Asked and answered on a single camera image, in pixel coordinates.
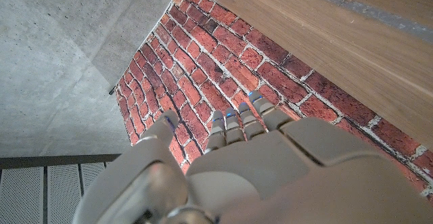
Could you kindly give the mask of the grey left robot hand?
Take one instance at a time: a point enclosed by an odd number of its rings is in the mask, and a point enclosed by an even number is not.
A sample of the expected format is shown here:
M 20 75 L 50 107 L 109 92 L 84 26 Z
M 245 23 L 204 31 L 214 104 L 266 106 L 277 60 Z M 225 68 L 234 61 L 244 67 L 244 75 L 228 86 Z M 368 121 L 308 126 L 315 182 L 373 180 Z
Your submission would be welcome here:
M 261 93 L 216 111 L 205 153 L 183 172 L 164 112 L 97 177 L 75 223 L 431 223 L 393 163 L 318 118 L 294 120 Z

